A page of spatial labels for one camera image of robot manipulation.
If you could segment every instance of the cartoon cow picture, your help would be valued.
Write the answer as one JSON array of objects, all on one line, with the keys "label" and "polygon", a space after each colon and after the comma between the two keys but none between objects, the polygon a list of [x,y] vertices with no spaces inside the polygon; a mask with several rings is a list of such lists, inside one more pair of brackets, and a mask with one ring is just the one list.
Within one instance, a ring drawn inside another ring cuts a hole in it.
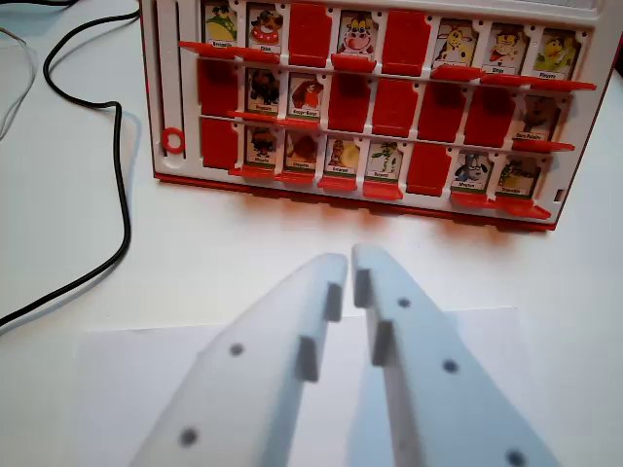
[{"label": "cartoon cow picture", "polygon": [[458,25],[450,25],[450,32],[439,34],[437,39],[446,39],[435,61],[449,63],[469,63],[473,45],[469,44],[474,39],[465,36]]},{"label": "cartoon cow picture", "polygon": [[338,54],[371,54],[374,52],[370,31],[370,19],[364,16],[353,18],[344,28]]}]

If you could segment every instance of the white cable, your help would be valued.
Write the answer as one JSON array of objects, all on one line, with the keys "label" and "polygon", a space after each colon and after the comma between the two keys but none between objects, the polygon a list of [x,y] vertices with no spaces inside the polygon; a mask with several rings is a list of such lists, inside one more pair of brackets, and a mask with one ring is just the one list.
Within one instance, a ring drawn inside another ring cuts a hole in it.
[{"label": "white cable", "polygon": [[23,49],[23,52],[28,60],[28,66],[30,70],[30,80],[28,81],[28,86],[26,86],[25,91],[19,95],[19,97],[9,106],[9,110],[4,114],[2,119],[0,120],[0,141],[5,137],[5,135],[9,132],[9,128],[13,124],[13,120],[18,114],[19,106],[26,98],[28,93],[30,92],[30,88],[32,88],[32,84],[35,82],[35,77],[37,76],[37,65],[35,63],[35,58],[30,53],[26,42],[19,38],[16,34],[11,31],[8,31],[4,27],[0,27],[0,32],[5,33],[7,36],[14,38],[18,41],[19,45]]}]

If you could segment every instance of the cartoon duck picture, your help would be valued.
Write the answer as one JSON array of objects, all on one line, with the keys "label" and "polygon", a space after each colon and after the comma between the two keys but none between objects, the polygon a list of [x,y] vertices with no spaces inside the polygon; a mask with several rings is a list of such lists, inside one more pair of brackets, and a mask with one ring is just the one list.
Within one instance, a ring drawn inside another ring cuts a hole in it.
[{"label": "cartoon duck picture", "polygon": [[258,156],[265,158],[275,149],[276,137],[268,128],[255,128],[251,136],[251,145]]},{"label": "cartoon duck picture", "polygon": [[283,26],[283,16],[264,10],[257,19],[251,21],[251,38],[258,44],[275,45],[279,43],[279,29]]},{"label": "cartoon duck picture", "polygon": [[383,168],[381,169],[381,172],[385,172],[385,173],[395,173],[396,172],[397,157],[393,156],[393,153],[397,149],[398,149],[398,143],[396,143],[396,142],[382,143],[381,144],[381,151],[379,153],[374,153],[371,156],[372,159],[385,158],[385,160],[383,162]]},{"label": "cartoon duck picture", "polygon": [[219,5],[212,9],[214,16],[205,22],[207,32],[214,41],[233,42],[238,36],[236,16],[229,5]]},{"label": "cartoon duck picture", "polygon": [[489,170],[487,166],[479,161],[479,155],[466,154],[465,163],[457,169],[455,176],[459,182],[467,182],[471,180],[476,182],[480,180],[483,173],[487,173]]},{"label": "cartoon duck picture", "polygon": [[501,65],[504,61],[514,60],[515,55],[519,53],[516,48],[522,36],[521,32],[512,29],[499,31],[495,35],[495,44],[489,61],[497,61]]},{"label": "cartoon duck picture", "polygon": [[292,93],[292,103],[296,109],[317,110],[320,93],[324,86],[316,80],[304,81]]},{"label": "cartoon duck picture", "polygon": [[550,38],[542,52],[536,55],[534,69],[537,71],[561,71],[571,66],[577,54],[577,42],[573,37]]}]

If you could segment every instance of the white surface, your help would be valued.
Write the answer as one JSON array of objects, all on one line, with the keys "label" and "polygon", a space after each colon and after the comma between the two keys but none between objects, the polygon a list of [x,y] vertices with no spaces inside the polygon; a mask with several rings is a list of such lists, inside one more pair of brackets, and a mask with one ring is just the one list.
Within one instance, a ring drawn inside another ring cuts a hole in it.
[{"label": "white surface", "polygon": [[[33,7],[23,15],[5,6],[0,17],[43,61],[72,27],[134,6],[85,0],[62,14],[32,13]],[[554,421],[545,440],[566,466],[620,463],[618,75],[553,233],[504,233],[158,183],[137,23],[79,49],[55,78],[87,98],[116,98],[128,112],[125,165],[138,146],[130,193],[133,241],[125,260],[98,286],[0,337],[0,464],[65,465],[62,448],[75,443],[67,409],[81,332],[229,322],[305,261],[326,252],[348,254],[361,241],[386,248],[442,309],[521,310],[535,389]],[[2,92],[11,91],[1,83]],[[66,103],[37,77],[0,145],[0,312],[74,279],[117,248],[122,224],[111,137],[112,114]],[[345,314],[359,313],[345,308]]]},{"label": "white surface", "polygon": [[[517,310],[450,314],[465,344],[500,389],[540,428],[542,410],[533,393]],[[197,353],[221,329],[84,334],[77,402],[71,411],[74,442],[69,465],[128,465]],[[383,373],[370,364],[366,336],[363,317],[329,325],[320,381],[305,385],[288,467],[393,465]]]}]

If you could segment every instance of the cartoon dog picture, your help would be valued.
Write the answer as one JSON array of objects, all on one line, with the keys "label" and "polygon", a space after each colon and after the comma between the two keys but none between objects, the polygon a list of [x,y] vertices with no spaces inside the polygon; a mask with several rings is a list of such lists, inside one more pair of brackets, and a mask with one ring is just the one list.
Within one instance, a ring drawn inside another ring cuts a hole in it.
[{"label": "cartoon dog picture", "polygon": [[338,54],[372,55],[376,46],[376,27],[370,13],[345,12],[340,26]]},{"label": "cartoon dog picture", "polygon": [[249,97],[264,105],[277,105],[279,102],[279,81],[270,70],[254,70],[250,80]]},{"label": "cartoon dog picture", "polygon": [[292,92],[294,108],[316,110],[323,89],[324,86],[316,80],[304,81]]},{"label": "cartoon dog picture", "polygon": [[236,12],[230,10],[228,4],[215,5],[211,12],[211,18],[205,21],[206,36],[210,42],[234,42],[238,37]]},{"label": "cartoon dog picture", "polygon": [[536,55],[534,70],[558,72],[566,79],[572,71],[579,44],[572,32],[545,30],[541,50]]},{"label": "cartoon dog picture", "polygon": [[440,62],[437,63],[437,66],[444,63],[469,65],[474,50],[474,38],[469,35],[471,24],[469,22],[466,24],[456,23],[455,21],[446,24],[442,22],[439,30],[444,29],[448,32],[437,35],[435,62]]},{"label": "cartoon dog picture", "polygon": [[524,129],[522,132],[542,133],[545,138],[549,139],[549,133],[556,124],[559,113],[556,100],[552,97],[527,95],[525,102],[526,110],[523,112]]},{"label": "cartoon dog picture", "polygon": [[480,155],[465,154],[465,163],[455,172],[457,177],[455,180],[458,182],[484,182],[482,177],[488,172],[487,166],[480,161]]},{"label": "cartoon dog picture", "polygon": [[279,29],[283,27],[283,16],[275,11],[261,10],[249,12],[251,21],[249,37],[258,45],[277,46],[280,44]]},{"label": "cartoon dog picture", "polygon": [[251,135],[251,146],[257,156],[266,158],[269,153],[275,150],[276,137],[268,128],[258,127],[253,129]]}]

